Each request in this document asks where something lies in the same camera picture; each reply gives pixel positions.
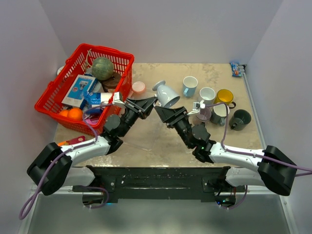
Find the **pink mug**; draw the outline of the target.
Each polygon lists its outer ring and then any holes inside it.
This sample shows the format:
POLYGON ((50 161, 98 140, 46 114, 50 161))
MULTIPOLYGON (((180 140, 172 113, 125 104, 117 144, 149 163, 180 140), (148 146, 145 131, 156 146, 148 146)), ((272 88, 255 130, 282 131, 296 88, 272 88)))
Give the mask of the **pink mug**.
POLYGON ((145 83, 142 81, 136 81, 132 84, 132 91, 136 94, 143 94, 146 91, 145 83))

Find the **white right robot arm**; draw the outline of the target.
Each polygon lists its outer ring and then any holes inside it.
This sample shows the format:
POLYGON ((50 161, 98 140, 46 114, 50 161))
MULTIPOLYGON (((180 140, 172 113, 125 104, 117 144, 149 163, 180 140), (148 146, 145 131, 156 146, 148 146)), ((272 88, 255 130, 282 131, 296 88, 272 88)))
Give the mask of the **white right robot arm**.
POLYGON ((289 196, 297 172, 296 164, 278 148, 268 145, 264 150, 226 146, 210 139, 202 124, 192 125, 184 107, 155 110, 168 128, 174 128, 187 148, 200 162, 225 163, 232 167, 217 179, 220 190, 227 192, 241 185, 264 186, 270 191, 289 196))

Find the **light grey mug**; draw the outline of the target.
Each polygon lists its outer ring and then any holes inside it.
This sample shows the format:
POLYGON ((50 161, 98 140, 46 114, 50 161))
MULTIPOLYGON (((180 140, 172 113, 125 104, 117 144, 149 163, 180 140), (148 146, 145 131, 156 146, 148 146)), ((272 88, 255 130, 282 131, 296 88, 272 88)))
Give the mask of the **light grey mug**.
POLYGON ((180 100, 180 95, 167 86, 164 80, 157 82, 152 90, 156 92, 161 107, 171 108, 180 100))

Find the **dark grey mug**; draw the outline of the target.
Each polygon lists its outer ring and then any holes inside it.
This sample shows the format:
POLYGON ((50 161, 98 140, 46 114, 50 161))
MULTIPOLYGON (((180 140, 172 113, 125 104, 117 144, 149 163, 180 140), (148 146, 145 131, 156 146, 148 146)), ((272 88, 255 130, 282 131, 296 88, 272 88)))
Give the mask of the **dark grey mug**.
POLYGON ((251 114, 243 109, 236 110, 229 121, 231 130, 242 131, 252 120, 251 114))

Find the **yellow mug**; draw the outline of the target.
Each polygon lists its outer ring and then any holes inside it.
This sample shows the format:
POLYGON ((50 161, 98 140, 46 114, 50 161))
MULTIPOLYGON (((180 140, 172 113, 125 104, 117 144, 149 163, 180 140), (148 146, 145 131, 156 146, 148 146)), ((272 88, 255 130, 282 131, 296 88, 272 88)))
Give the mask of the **yellow mug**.
POLYGON ((221 89, 217 92, 214 104, 224 102, 226 103, 230 109, 233 109, 236 107, 236 103, 234 102, 234 95, 230 90, 227 89, 221 89))

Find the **blue white round mug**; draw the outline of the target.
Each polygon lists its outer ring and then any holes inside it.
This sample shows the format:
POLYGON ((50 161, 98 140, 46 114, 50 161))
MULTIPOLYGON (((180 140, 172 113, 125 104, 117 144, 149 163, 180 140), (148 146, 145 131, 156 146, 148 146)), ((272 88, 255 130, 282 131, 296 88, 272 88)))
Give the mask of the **blue white round mug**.
POLYGON ((210 87, 204 87, 199 91, 198 101, 199 102, 203 101, 205 105, 211 105, 214 104, 215 97, 216 93, 214 89, 210 87))

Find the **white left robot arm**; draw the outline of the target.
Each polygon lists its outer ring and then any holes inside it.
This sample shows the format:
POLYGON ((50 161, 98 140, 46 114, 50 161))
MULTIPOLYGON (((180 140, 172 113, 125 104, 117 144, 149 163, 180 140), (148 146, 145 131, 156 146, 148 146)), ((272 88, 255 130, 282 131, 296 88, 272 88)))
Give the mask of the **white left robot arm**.
POLYGON ((154 108, 157 97, 126 99, 122 115, 107 117, 103 131, 91 140, 73 145, 49 143, 27 169, 28 176, 44 195, 51 195, 65 185, 70 169, 81 162, 115 152, 138 118, 146 119, 154 108))

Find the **dark teal mug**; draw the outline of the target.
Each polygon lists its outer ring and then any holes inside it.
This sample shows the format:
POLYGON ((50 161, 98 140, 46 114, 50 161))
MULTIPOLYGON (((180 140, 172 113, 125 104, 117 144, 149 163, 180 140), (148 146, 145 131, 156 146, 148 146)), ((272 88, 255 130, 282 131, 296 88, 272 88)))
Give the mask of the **dark teal mug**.
POLYGON ((220 104, 212 108, 211 123, 219 126, 226 124, 226 117, 230 113, 230 108, 226 104, 220 104))

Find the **lilac grey mug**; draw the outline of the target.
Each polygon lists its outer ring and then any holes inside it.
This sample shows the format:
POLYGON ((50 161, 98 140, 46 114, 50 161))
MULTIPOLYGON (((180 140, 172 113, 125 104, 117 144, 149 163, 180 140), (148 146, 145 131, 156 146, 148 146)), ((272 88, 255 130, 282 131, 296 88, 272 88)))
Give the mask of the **lilac grey mug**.
POLYGON ((210 121, 210 118, 212 116, 212 112, 209 107, 205 107, 204 109, 201 109, 198 114, 196 114, 193 118, 193 124, 204 124, 207 125, 207 123, 210 121))

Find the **light blue square mug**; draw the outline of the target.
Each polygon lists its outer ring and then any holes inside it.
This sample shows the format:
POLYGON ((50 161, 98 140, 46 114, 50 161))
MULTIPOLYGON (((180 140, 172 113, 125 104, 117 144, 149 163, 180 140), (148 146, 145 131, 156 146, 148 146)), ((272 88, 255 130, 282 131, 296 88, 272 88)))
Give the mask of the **light blue square mug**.
POLYGON ((191 98, 196 91, 198 86, 198 80, 193 76, 187 76, 183 79, 183 95, 186 98, 191 98))

